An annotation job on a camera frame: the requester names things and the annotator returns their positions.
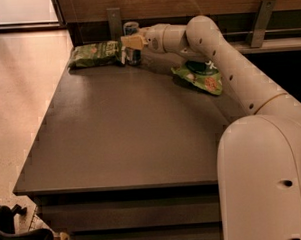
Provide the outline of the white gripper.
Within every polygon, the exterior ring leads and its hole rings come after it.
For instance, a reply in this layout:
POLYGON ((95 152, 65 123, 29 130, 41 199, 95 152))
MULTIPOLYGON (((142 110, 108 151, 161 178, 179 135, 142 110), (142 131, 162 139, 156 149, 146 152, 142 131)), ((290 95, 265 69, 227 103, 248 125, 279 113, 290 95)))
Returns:
POLYGON ((147 45, 147 48, 154 53, 165 53, 164 49, 164 34, 168 28, 167 24, 159 23, 150 27, 139 29, 139 34, 122 36, 122 45, 126 48, 134 50, 142 50, 147 45))

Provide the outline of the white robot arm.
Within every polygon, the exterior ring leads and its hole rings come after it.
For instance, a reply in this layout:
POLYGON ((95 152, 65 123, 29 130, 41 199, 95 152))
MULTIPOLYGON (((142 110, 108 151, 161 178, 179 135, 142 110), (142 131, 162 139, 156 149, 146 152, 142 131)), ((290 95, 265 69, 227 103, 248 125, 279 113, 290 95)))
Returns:
POLYGON ((301 103, 226 41, 212 19, 160 24, 121 39, 133 49, 211 61, 243 107, 217 154, 224 240, 301 240, 301 103))

